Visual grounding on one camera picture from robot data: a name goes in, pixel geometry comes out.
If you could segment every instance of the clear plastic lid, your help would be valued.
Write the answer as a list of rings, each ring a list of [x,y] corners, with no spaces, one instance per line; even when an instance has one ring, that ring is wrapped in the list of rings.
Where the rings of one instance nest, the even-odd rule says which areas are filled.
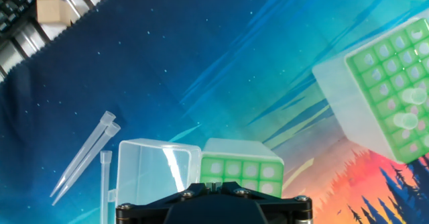
[[[119,145],[116,205],[146,205],[199,182],[201,149],[152,139]]]

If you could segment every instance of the printed fabric backdrop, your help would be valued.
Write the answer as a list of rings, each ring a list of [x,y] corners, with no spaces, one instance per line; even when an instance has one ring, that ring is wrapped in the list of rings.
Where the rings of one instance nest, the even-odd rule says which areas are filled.
[[[284,159],[283,197],[313,198],[317,224],[429,223],[429,159],[399,165],[348,141],[311,73],[428,7],[102,1],[0,84],[0,223],[99,222],[98,157],[54,207],[49,194],[105,111],[122,127],[105,147],[112,188],[122,140],[256,140]]]

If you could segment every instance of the printed tree silhouette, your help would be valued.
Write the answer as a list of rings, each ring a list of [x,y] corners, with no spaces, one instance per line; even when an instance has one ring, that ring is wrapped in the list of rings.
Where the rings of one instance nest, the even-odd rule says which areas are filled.
[[[429,188],[429,172],[419,159],[407,164],[407,167],[413,173],[412,178],[416,183],[414,190],[410,193],[416,202],[415,210],[421,212],[422,219],[429,220],[429,213],[421,211],[429,206],[429,200],[425,193]]]
[[[376,224],[388,224],[387,221],[378,213],[378,211],[371,205],[371,203],[369,203],[369,201],[365,197],[362,197],[362,199],[367,205],[369,212],[374,217]]]
[[[408,168],[413,172],[413,180],[416,182],[420,192],[420,198],[428,202],[429,197],[429,170],[427,169],[429,160],[424,157],[421,160],[415,160],[408,164]]]
[[[357,214],[349,205],[347,205],[350,209],[350,211],[353,213],[353,218],[355,218],[355,221],[359,222],[359,224],[363,224],[361,221],[361,217],[359,216],[359,214]]]
[[[401,216],[402,220],[404,220],[407,224],[422,223],[422,220],[420,220],[420,212],[414,209],[414,197],[411,197],[408,194],[408,190],[405,189],[407,188],[405,186],[408,186],[408,184],[406,183],[405,178],[400,174],[401,171],[395,172],[397,173],[397,178],[402,181],[404,186],[402,189],[400,189],[397,184],[387,175],[386,171],[384,171],[382,168],[380,168],[380,170],[386,179],[387,187],[392,193],[395,201],[393,201],[391,198],[389,199],[395,207],[397,213]]]
[[[374,220],[374,218],[365,210],[363,207],[361,207],[364,216],[368,219],[369,224],[377,224],[377,222]]]
[[[380,205],[383,207],[384,212],[386,212],[387,217],[389,218],[391,224],[402,224],[402,222],[395,216],[395,214],[386,207],[386,204],[378,198],[378,201],[380,202]]]

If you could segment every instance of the white plastic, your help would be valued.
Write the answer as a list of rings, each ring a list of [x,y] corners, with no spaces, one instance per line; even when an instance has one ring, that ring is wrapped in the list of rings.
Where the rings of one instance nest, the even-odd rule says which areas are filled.
[[[94,131],[89,135],[88,139],[84,142],[83,146],[80,148],[79,152],[71,163],[67,166],[66,170],[62,173],[61,178],[56,184],[54,190],[52,191],[50,197],[61,188],[61,186],[67,181],[70,175],[76,170],[80,162],[89,152],[89,150],[94,146],[94,143],[100,138],[103,134],[106,127],[113,122],[115,115],[109,111],[106,111],[105,114],[101,117],[99,124],[95,127]]]
[[[230,156],[246,156],[277,160],[284,165],[283,159],[272,152],[267,146],[257,141],[210,138],[204,149],[204,154],[221,154]]]
[[[100,224],[107,224],[109,214],[109,177],[110,163],[112,161],[112,151],[101,151],[101,203],[100,203]]]
[[[95,156],[102,150],[106,143],[121,129],[116,123],[111,123],[105,130],[104,134],[95,143],[94,147],[91,148],[85,159],[79,164],[78,168],[72,173],[70,178],[66,181],[66,184],[62,187],[60,193],[55,198],[52,205],[55,205],[64,194],[72,187],[79,176],[85,171],[88,165],[94,160]]]
[[[146,205],[188,188],[200,178],[201,149],[152,139],[119,144],[116,205]]]

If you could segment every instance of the black mechanical part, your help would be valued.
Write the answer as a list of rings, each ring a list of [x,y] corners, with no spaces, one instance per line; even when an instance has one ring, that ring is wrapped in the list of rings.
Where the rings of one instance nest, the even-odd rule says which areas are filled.
[[[148,205],[116,208],[116,224],[313,224],[312,200],[280,199],[236,182],[191,184]]]

